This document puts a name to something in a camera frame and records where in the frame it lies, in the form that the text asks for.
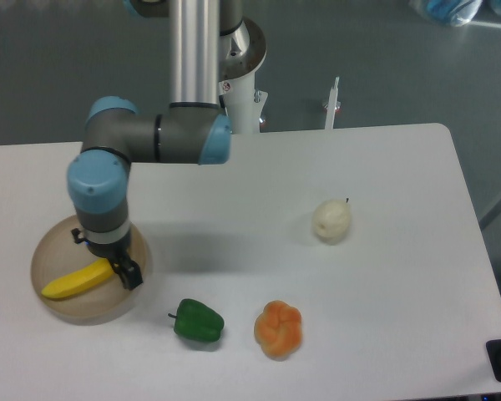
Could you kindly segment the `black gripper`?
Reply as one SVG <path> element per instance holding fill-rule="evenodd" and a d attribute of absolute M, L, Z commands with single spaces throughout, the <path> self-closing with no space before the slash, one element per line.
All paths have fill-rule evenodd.
<path fill-rule="evenodd" d="M 117 241 L 110 243 L 89 240 L 79 228 L 72 229 L 71 234 L 76 244 L 85 243 L 93 255 L 111 260 L 111 267 L 119 277 L 124 289 L 134 290 L 144 282 L 139 264 L 128 254 L 131 245 L 131 231 L 128 231 Z"/>

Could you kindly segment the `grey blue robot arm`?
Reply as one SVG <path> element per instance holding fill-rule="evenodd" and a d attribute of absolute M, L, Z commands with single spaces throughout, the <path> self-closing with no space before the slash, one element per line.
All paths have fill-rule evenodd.
<path fill-rule="evenodd" d="M 98 99 L 80 154 L 69 164 L 68 194 L 80 227 L 77 243 L 105 258 L 129 291 L 143 282 L 128 248 L 127 202 L 134 162 L 220 165 L 230 156 L 231 122 L 220 110 L 219 45 L 243 23 L 239 1 L 128 1 L 143 18 L 170 20 L 170 109 L 145 118 L 116 96 Z"/>

